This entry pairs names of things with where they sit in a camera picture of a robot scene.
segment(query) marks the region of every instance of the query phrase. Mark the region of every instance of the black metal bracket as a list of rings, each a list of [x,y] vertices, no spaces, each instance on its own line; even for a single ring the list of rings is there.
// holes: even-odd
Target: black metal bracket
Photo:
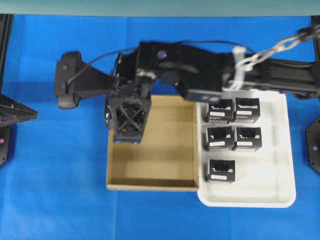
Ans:
[[[306,130],[310,166],[320,174],[320,117]]]
[[[11,126],[0,127],[0,166],[8,160],[11,134]]]
[[[320,24],[320,15],[317,16],[311,16],[311,24],[314,25],[319,25]],[[313,47],[314,47],[314,55],[315,55],[315,60],[317,62],[320,62],[320,38],[313,38]]]
[[[0,90],[3,85],[6,54],[13,15],[0,14]]]

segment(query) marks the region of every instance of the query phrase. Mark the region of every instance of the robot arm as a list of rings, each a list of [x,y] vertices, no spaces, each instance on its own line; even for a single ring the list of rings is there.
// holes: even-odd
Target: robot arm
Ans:
[[[251,69],[239,89],[291,93],[299,99],[320,97],[319,63],[269,58],[314,37],[317,29],[303,29],[288,46],[285,39],[268,51],[245,55],[243,66]],[[120,53],[107,75],[83,62],[79,52],[69,52],[57,63],[54,95],[60,109],[71,109],[80,99],[105,94],[105,121],[115,130],[114,141],[138,144],[157,80],[174,86],[186,101],[217,103],[233,84],[239,65],[235,59],[232,53],[213,53],[183,42],[140,42],[132,53]]]

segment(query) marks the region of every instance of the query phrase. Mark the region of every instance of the screw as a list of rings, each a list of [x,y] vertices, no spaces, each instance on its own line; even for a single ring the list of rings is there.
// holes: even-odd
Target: screw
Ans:
[[[62,65],[62,69],[63,70],[67,70],[69,68],[69,65],[67,63],[63,64]]]
[[[165,50],[160,50],[157,52],[156,57],[158,59],[165,59],[167,57],[167,52]]]

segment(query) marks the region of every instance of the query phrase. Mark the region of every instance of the white label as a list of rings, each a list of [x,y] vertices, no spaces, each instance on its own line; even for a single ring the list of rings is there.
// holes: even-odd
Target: white label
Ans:
[[[218,111],[211,111],[210,116],[218,116],[218,117],[224,117],[226,114],[224,112],[218,112]]]
[[[227,180],[227,176],[211,175],[211,179]]]
[[[252,141],[238,141],[236,143],[237,146],[252,146]]]
[[[238,115],[252,115],[252,111],[236,111]]]
[[[216,142],[210,142],[210,147],[216,147],[216,146],[224,146],[226,145],[225,141],[216,141]]]
[[[256,149],[249,149],[249,148],[237,148],[236,151],[241,151],[241,152],[255,152]]]
[[[234,122],[241,123],[241,124],[253,124],[255,120],[254,119],[236,119]]]

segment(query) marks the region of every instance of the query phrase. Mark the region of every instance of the black box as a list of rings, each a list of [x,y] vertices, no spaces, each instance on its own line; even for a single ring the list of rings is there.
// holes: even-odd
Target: black box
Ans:
[[[217,104],[208,104],[207,122],[228,124],[233,117],[234,105],[232,99],[221,99]]]
[[[262,147],[260,127],[236,127],[233,151],[257,151]]]
[[[236,180],[236,163],[234,160],[210,159],[207,168],[208,182],[234,182]]]
[[[221,151],[230,150],[234,147],[234,135],[232,128],[228,127],[208,127],[205,131],[206,150]]]
[[[235,98],[234,123],[255,123],[260,118],[259,98]]]

